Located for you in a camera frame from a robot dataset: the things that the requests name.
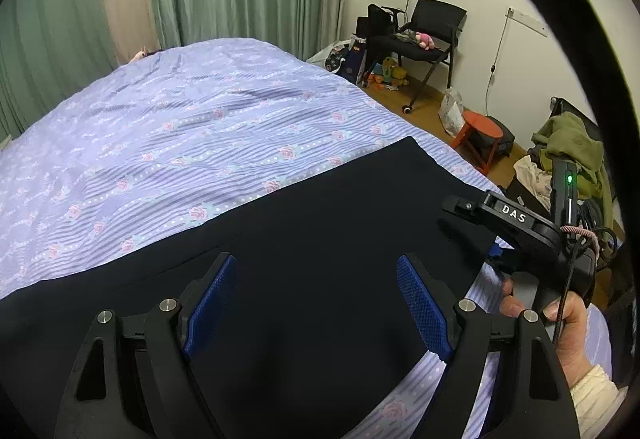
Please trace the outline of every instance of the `orange stool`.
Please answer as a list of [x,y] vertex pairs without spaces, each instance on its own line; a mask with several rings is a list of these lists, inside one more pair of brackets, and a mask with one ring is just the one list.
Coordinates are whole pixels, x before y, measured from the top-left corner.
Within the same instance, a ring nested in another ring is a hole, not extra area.
[[482,175],[487,175],[491,168],[491,162],[494,160],[495,149],[498,146],[498,141],[500,141],[500,138],[502,137],[502,129],[494,124],[488,117],[478,114],[477,112],[465,111],[463,115],[465,117],[465,124],[456,136],[455,140],[451,142],[451,146],[452,148],[458,148],[469,139],[469,136],[474,132],[474,130],[493,138],[494,144],[491,147],[489,159],[486,162],[484,162],[484,159],[482,159],[482,156],[480,156],[473,145],[469,145],[469,149],[481,164],[481,167],[476,166],[476,169],[478,169]]

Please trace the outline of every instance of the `small pink toy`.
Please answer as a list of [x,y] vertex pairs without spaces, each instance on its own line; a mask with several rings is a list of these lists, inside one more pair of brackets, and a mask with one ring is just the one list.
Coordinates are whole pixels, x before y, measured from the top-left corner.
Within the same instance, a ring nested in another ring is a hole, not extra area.
[[436,47],[436,45],[433,43],[433,38],[431,38],[426,33],[416,32],[415,39],[418,41],[418,45],[425,50],[430,50]]

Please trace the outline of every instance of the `white sleeve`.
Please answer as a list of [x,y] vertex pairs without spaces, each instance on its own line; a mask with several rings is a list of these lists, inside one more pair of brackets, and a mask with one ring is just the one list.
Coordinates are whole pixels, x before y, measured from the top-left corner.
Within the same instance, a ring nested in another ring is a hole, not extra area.
[[593,439],[606,426],[626,396],[618,390],[601,366],[596,365],[571,389],[580,439]]

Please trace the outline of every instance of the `purple striped duvet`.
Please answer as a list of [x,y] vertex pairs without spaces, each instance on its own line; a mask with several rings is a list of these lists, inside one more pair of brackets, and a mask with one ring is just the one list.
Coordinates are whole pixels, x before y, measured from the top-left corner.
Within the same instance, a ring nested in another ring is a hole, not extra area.
[[[412,136],[466,183],[495,186],[446,144],[363,91],[272,45],[220,39],[120,67],[0,154],[0,297],[110,262],[274,190]],[[469,297],[496,310],[485,266]],[[588,353],[610,371],[590,308]],[[348,438],[407,438],[443,364],[427,353]],[[495,376],[487,360],[466,437]]]

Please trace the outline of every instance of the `human hand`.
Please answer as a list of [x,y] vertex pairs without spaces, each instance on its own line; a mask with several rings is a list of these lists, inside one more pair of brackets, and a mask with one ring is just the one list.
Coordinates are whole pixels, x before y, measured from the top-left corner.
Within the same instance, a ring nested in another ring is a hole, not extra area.
[[[508,279],[502,285],[502,294],[505,297],[500,303],[500,313],[505,316],[517,317],[525,307],[522,302],[513,297],[512,292],[513,280]],[[558,299],[551,302],[543,310],[546,318],[552,322],[558,318],[559,303]],[[556,353],[558,353],[566,382],[569,387],[572,387],[593,368],[587,359],[584,348],[587,338],[587,308],[584,306],[582,298],[570,291],[567,294],[562,314],[564,326],[556,345]]]

